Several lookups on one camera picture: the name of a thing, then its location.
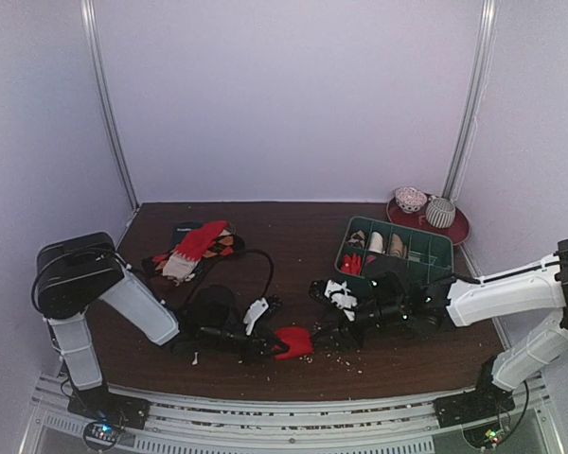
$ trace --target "red plate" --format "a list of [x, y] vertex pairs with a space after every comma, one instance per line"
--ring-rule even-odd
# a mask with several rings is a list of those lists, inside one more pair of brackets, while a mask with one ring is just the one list
[[448, 229], [436, 229], [430, 225], [425, 219], [425, 209], [427, 203], [416, 213], [409, 215], [404, 213], [399, 208], [396, 203], [396, 198], [394, 197], [389, 203], [387, 203], [387, 217], [392, 224], [402, 225], [404, 227], [410, 227], [411, 229], [424, 230], [425, 232], [431, 232], [432, 234], [444, 235], [451, 239], [454, 246], [458, 246], [463, 243], [470, 235], [470, 222], [467, 220], [465, 215], [461, 210], [456, 208], [456, 217], [454, 218], [453, 225]]

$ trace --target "red cloth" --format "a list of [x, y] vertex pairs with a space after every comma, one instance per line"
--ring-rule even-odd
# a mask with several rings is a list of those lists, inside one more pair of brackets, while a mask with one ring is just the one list
[[208, 222], [202, 228], [189, 232], [174, 251], [186, 259], [199, 262], [226, 227], [226, 220]]
[[291, 347], [288, 352], [275, 355], [275, 359], [297, 358], [313, 353], [311, 335], [305, 328], [280, 328], [275, 332], [275, 335]]

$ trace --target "dark brown tabletop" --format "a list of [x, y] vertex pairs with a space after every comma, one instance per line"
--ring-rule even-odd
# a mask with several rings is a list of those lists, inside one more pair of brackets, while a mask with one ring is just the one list
[[[119, 248], [135, 266], [169, 249], [177, 222], [232, 222], [248, 248], [263, 249], [275, 261], [270, 294], [284, 301], [271, 320], [274, 329], [309, 330], [325, 309], [308, 296], [311, 281], [336, 277], [333, 261], [353, 216], [385, 219], [385, 204], [374, 203], [146, 203]], [[219, 283], [237, 294], [241, 310], [261, 293], [267, 275], [262, 257], [225, 261], [203, 286]], [[456, 270], [467, 272], [460, 254]], [[169, 304], [183, 300], [189, 284], [164, 293]], [[88, 313], [98, 357], [109, 383], [145, 390], [244, 400], [348, 400], [453, 390], [474, 384], [481, 364], [502, 347], [492, 322], [441, 332], [428, 339], [405, 339], [372, 331], [362, 351], [321, 349], [311, 358], [259, 365], [239, 364], [232, 353], [201, 349], [175, 357], [151, 344], [110, 307]]]

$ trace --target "bowl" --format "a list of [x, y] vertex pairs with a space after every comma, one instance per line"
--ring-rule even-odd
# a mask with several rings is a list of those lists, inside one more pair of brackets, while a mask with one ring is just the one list
[[427, 196], [415, 187], [403, 186], [396, 189], [396, 203], [401, 211], [412, 214], [427, 203]]

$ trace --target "green storage box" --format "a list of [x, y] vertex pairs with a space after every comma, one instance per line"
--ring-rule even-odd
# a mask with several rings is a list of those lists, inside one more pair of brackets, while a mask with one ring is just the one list
[[[357, 232], [365, 233], [365, 245], [363, 248], [349, 246], [349, 237]], [[453, 243], [449, 238], [435, 235], [422, 230], [410, 229], [400, 225], [383, 222], [376, 219], [355, 217], [349, 221], [339, 253], [337, 254], [334, 267], [342, 281], [347, 281], [349, 288], [358, 296], [369, 296], [371, 293], [370, 282], [362, 274], [359, 276], [341, 271], [346, 255], [357, 254], [362, 258], [362, 268], [366, 258], [375, 253], [368, 250], [370, 235], [378, 232], [382, 235], [386, 248], [391, 243], [393, 234], [398, 235], [407, 249], [404, 258], [396, 258], [386, 255], [386, 260], [392, 264], [392, 268], [404, 267], [409, 271], [411, 281], [419, 285], [426, 285], [435, 279], [448, 275], [454, 271], [453, 266]]]

